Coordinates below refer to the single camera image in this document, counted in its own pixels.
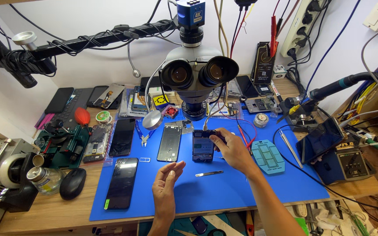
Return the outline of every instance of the wire cutter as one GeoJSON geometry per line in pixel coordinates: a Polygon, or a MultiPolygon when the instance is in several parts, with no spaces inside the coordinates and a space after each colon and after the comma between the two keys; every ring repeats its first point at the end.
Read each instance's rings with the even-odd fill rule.
{"type": "Polygon", "coordinates": [[[141,141],[141,147],[144,146],[146,147],[147,146],[147,140],[152,136],[152,134],[154,133],[155,129],[154,130],[151,130],[147,136],[144,136],[144,134],[142,133],[141,129],[139,128],[139,124],[138,124],[138,121],[135,122],[135,127],[138,131],[138,135],[139,135],[139,138],[142,140],[141,141]]]}

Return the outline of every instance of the wooden desk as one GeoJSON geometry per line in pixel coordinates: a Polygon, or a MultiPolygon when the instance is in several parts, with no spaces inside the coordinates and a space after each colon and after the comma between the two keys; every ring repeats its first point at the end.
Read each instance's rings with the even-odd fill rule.
{"type": "MultiPolygon", "coordinates": [[[[275,85],[283,99],[297,96],[297,88],[286,79],[275,80],[275,85]]],[[[97,108],[88,108],[92,122],[90,126],[96,124],[93,117],[100,111],[97,108]]],[[[302,138],[305,133],[296,133],[298,139],[302,138]]],[[[72,201],[64,201],[58,194],[53,196],[43,196],[38,194],[32,207],[28,212],[9,213],[6,212],[0,222],[1,234],[24,234],[49,231],[62,231],[77,228],[111,226],[119,224],[137,223],[152,220],[153,216],[136,217],[115,220],[98,220],[89,221],[94,196],[100,178],[102,164],[94,164],[84,167],[87,170],[87,179],[81,194],[72,201]]],[[[378,194],[378,181],[374,178],[347,182],[342,184],[331,185],[331,188],[347,197],[360,198],[378,194]]],[[[306,203],[329,201],[340,199],[339,196],[329,192],[329,199],[305,201],[306,203]]],[[[290,202],[284,205],[296,205],[304,202],[290,202]]],[[[236,212],[242,210],[252,210],[254,207],[241,207],[232,209],[212,210],[204,212],[190,212],[177,214],[176,217],[192,217],[198,215],[211,215],[223,212],[236,212]]]]}

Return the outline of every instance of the glass jar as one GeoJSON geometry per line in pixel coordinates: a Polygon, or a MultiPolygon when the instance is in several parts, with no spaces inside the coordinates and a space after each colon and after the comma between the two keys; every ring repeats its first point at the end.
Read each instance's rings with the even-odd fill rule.
{"type": "Polygon", "coordinates": [[[53,195],[59,192],[60,183],[65,177],[65,171],[43,167],[33,167],[27,173],[37,190],[43,195],[53,195]]]}

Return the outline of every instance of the red wire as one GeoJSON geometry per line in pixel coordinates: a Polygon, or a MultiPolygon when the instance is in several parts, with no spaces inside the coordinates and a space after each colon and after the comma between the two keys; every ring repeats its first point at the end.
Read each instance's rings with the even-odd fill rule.
{"type": "MultiPolygon", "coordinates": [[[[228,119],[235,120],[234,118],[230,118],[230,117],[228,117],[227,115],[224,115],[224,116],[227,117],[228,119]]],[[[257,136],[257,130],[256,130],[256,127],[255,127],[252,123],[250,123],[249,121],[246,121],[246,122],[248,122],[248,123],[253,127],[253,129],[255,130],[255,137],[252,138],[252,139],[250,140],[250,142],[246,145],[246,148],[249,148],[250,145],[252,145],[253,141],[255,141],[255,139],[256,139],[256,136],[257,136]]]]}
{"type": "Polygon", "coordinates": [[[230,58],[233,56],[233,48],[234,48],[234,45],[236,45],[237,36],[239,35],[240,29],[241,29],[241,27],[242,27],[242,25],[243,25],[244,18],[246,17],[246,13],[247,13],[247,10],[244,11],[243,20],[241,21],[241,24],[240,24],[239,30],[237,31],[237,35],[236,35],[236,37],[234,38],[233,46],[231,47],[230,58]]]}
{"type": "Polygon", "coordinates": [[[278,7],[279,1],[280,1],[280,0],[278,0],[278,2],[276,3],[276,6],[275,6],[275,10],[273,10],[273,14],[272,14],[272,16],[274,16],[274,15],[275,15],[275,12],[276,12],[276,8],[278,7]]]}

